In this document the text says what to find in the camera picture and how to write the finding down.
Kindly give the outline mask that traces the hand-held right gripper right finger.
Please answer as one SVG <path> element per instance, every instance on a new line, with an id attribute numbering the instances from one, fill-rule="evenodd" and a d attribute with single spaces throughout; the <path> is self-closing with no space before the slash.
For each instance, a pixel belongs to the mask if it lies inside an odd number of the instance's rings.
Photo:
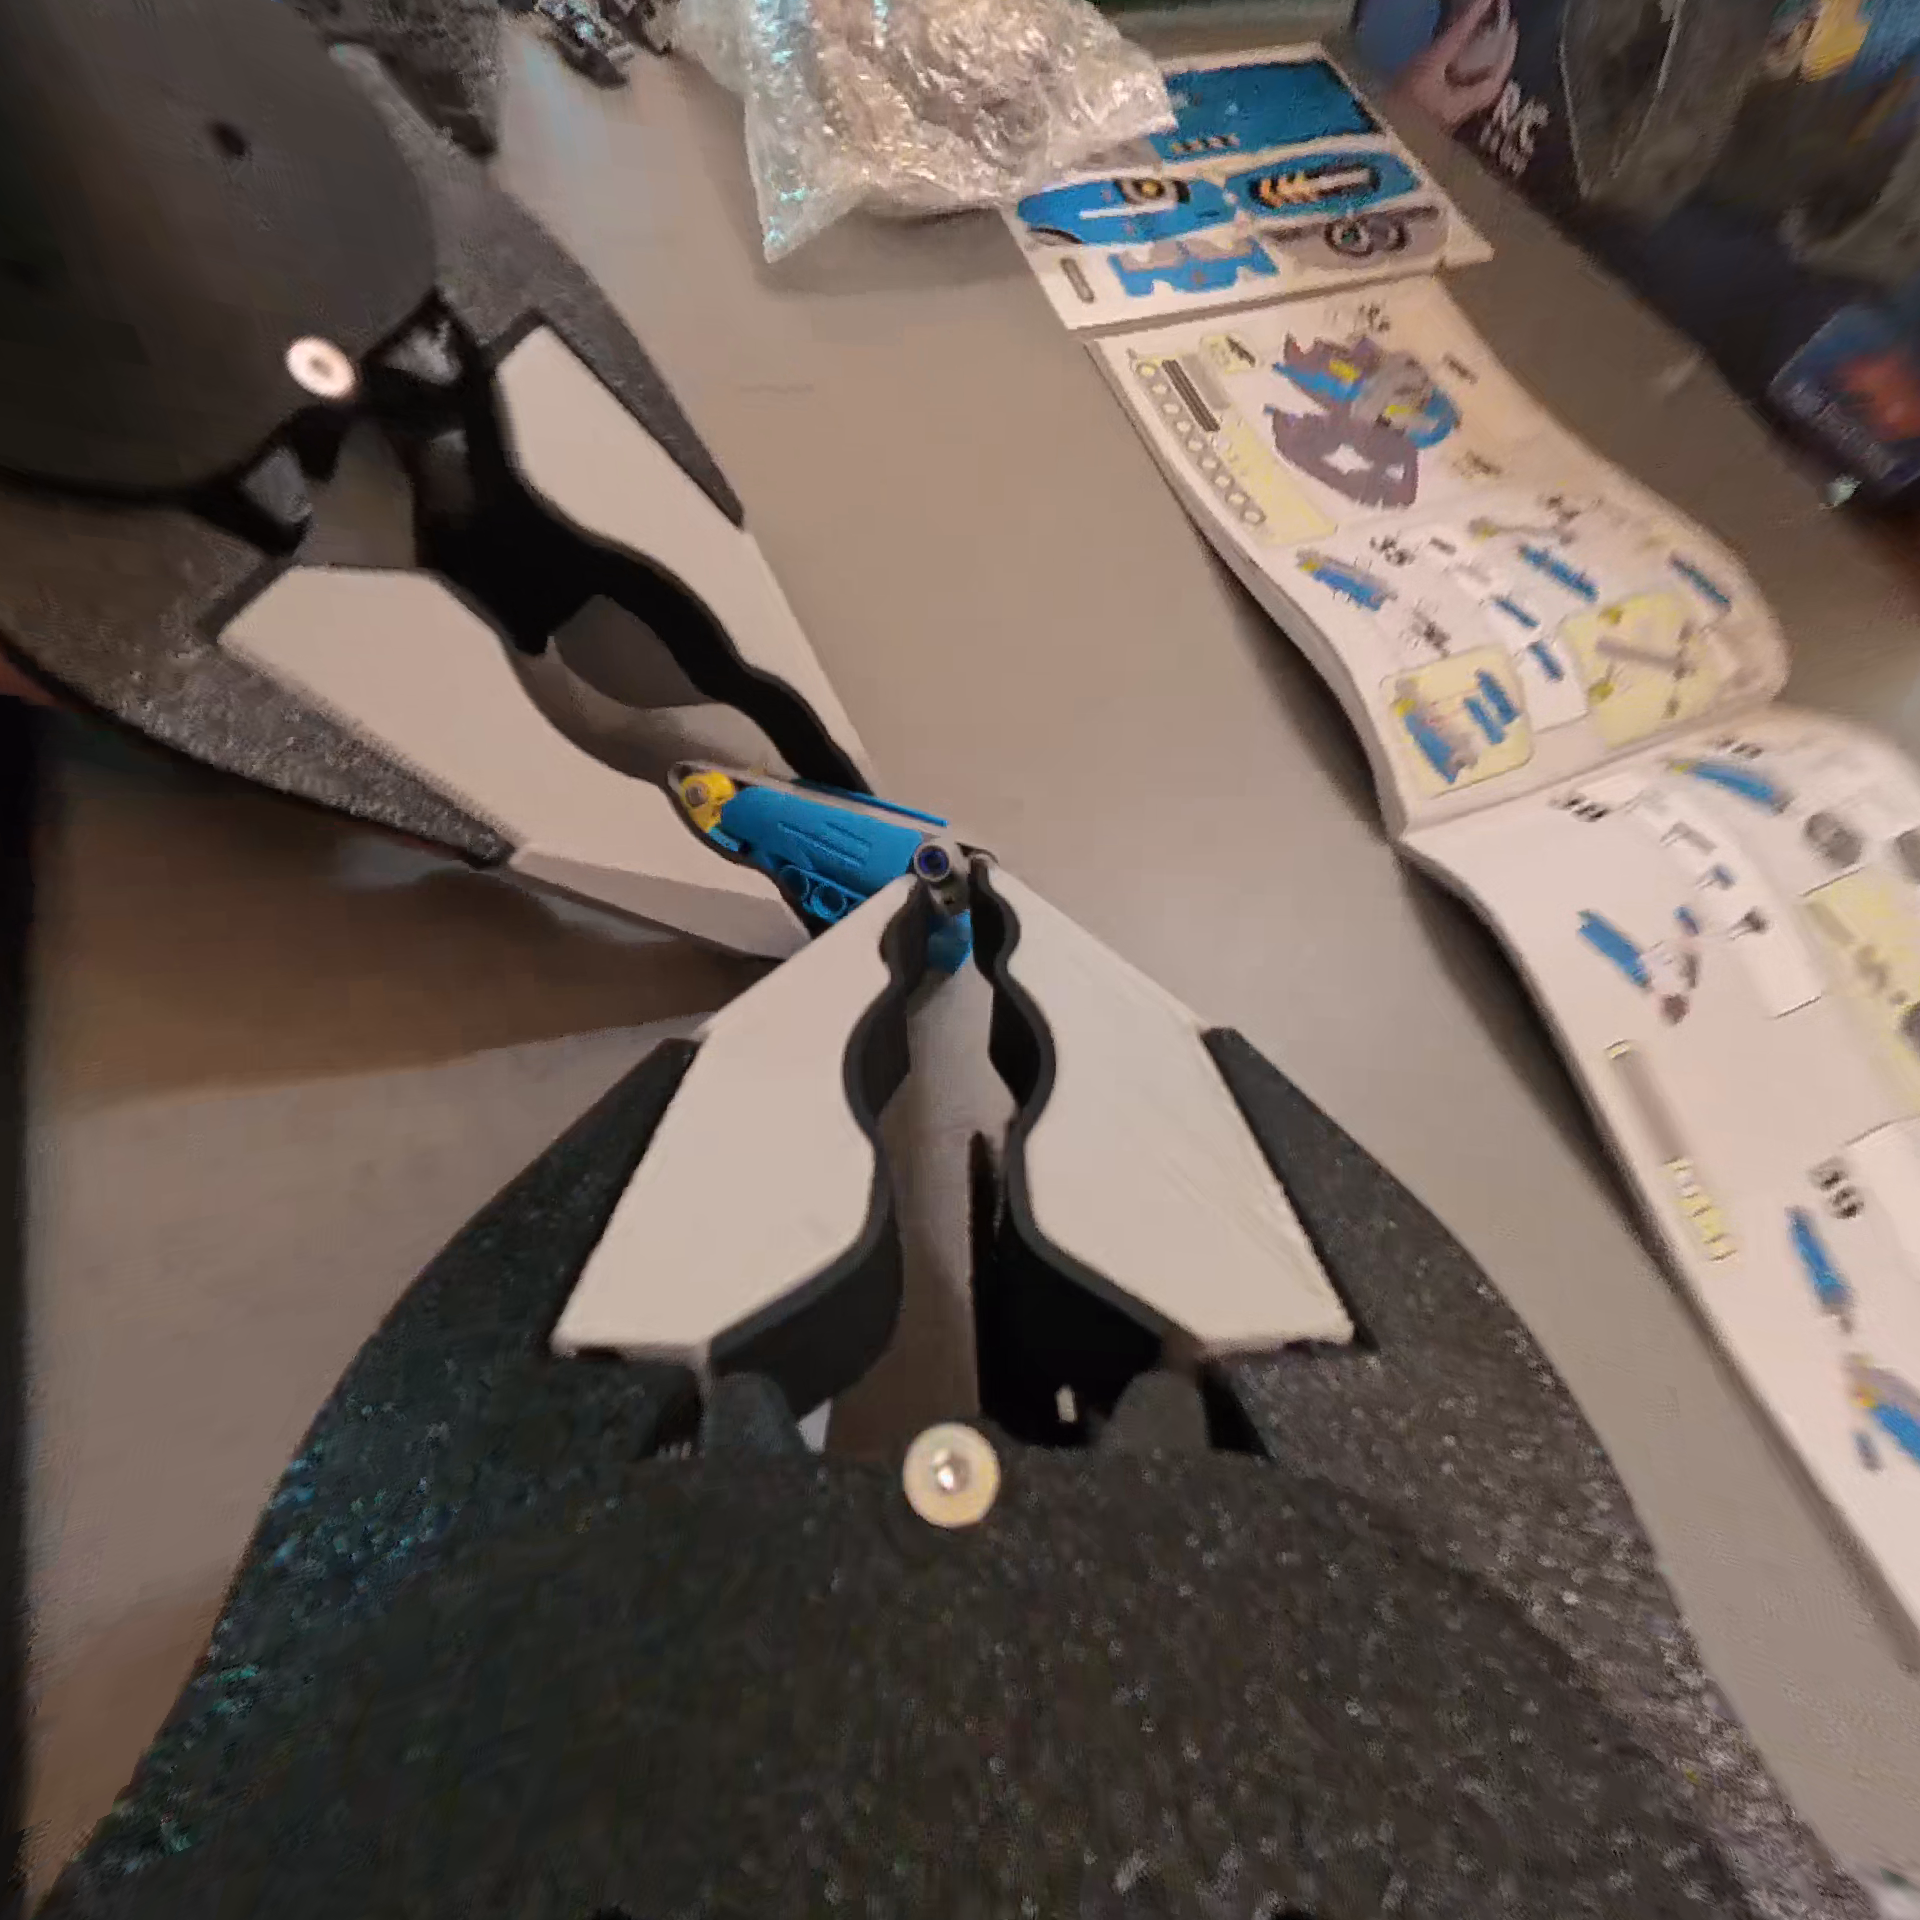
<path id="1" fill-rule="evenodd" d="M 972 875 L 1006 1199 L 1047 1271 L 1193 1358 L 1353 1343 L 1213 1028 L 1003 865 Z"/>

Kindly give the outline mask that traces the blue grey yellow brick assembly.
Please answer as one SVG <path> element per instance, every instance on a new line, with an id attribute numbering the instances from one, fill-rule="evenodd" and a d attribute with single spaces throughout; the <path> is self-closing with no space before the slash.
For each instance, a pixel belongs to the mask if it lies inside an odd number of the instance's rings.
<path id="1" fill-rule="evenodd" d="M 969 960 L 974 849 L 947 817 L 713 758 L 673 764 L 665 791 L 713 852 L 769 877 L 807 932 L 828 932 L 889 881 L 911 877 L 934 900 L 929 965 L 953 973 Z"/>

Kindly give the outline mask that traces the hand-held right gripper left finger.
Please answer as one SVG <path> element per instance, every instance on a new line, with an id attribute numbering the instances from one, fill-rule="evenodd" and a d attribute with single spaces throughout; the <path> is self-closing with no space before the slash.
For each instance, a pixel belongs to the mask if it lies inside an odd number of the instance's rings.
<path id="1" fill-rule="evenodd" d="M 883 1355 L 903 1299 L 879 1116 L 907 1069 L 924 888 L 895 877 L 713 1015 L 554 1325 L 559 1355 L 766 1376 L 793 1409 Z"/>

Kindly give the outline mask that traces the instruction booklet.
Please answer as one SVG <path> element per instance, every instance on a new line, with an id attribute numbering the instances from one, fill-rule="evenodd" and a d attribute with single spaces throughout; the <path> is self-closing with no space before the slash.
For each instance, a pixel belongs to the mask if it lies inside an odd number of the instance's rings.
<path id="1" fill-rule="evenodd" d="M 1093 357 L 1548 1022 L 1718 1355 L 1915 1635 L 1917 785 L 1737 553 L 1435 278 Z"/>

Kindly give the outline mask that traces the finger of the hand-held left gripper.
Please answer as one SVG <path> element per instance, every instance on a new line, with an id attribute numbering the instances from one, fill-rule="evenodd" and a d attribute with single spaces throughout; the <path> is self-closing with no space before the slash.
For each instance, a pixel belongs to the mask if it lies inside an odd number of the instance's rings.
<path id="1" fill-rule="evenodd" d="M 550 326 L 499 364 L 519 480 L 589 545 L 657 585 L 682 675 L 755 723 L 803 779 L 873 789 L 873 758 L 755 534 Z"/>
<path id="2" fill-rule="evenodd" d="M 508 645 L 444 582 L 290 567 L 219 643 L 499 829 L 517 877 L 730 953 L 782 961 L 807 943 L 769 877 L 542 716 Z"/>

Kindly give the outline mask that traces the sticker sheet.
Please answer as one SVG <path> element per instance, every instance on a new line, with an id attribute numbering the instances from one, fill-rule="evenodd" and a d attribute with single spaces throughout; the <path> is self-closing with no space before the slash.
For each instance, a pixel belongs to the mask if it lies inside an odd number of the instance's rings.
<path id="1" fill-rule="evenodd" d="M 1161 64 L 1170 121 L 1001 213 L 1069 329 L 1314 297 L 1494 256 L 1314 41 Z"/>

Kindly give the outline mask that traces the clear plastic parts bag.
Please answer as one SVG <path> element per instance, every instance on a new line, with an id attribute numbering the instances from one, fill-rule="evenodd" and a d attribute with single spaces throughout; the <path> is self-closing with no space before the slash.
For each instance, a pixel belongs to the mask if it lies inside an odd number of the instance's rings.
<path id="1" fill-rule="evenodd" d="M 1007 207 L 1175 123 L 1158 61 L 1083 3 L 682 3 L 738 97 L 762 253 L 843 219 Z"/>

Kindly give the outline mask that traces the toy robot box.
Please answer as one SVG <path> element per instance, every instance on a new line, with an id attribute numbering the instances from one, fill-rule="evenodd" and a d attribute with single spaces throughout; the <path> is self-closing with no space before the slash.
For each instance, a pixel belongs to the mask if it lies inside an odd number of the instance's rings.
<path id="1" fill-rule="evenodd" d="M 1915 3 L 1369 3 L 1351 38 L 1844 494 L 1915 505 Z"/>

